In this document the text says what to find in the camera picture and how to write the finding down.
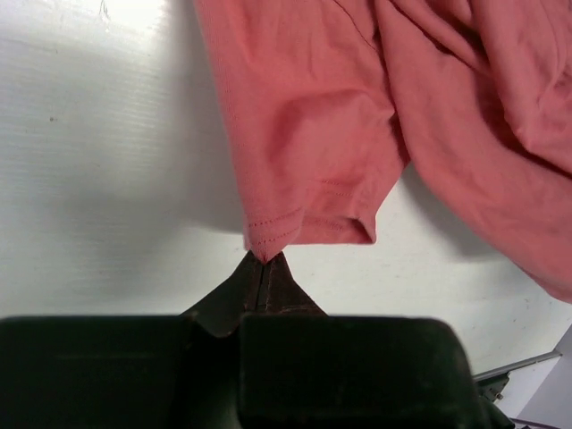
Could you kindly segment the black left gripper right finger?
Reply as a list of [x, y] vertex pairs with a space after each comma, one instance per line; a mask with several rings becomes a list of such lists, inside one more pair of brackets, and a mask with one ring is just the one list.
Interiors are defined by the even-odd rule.
[[432, 318], [326, 315], [284, 255], [239, 328], [245, 428], [488, 428], [467, 355]]

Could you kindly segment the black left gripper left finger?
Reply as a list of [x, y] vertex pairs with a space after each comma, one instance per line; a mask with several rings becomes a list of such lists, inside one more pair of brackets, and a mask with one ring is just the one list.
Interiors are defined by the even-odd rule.
[[234, 333], [259, 278], [245, 258], [179, 315], [3, 319], [2, 427], [224, 425], [234, 396]]

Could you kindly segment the pink red t-shirt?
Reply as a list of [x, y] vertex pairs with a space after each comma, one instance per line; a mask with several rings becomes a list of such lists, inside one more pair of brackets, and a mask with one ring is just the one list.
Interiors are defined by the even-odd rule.
[[372, 244], [404, 169], [571, 299], [568, 1], [197, 1], [245, 246]]

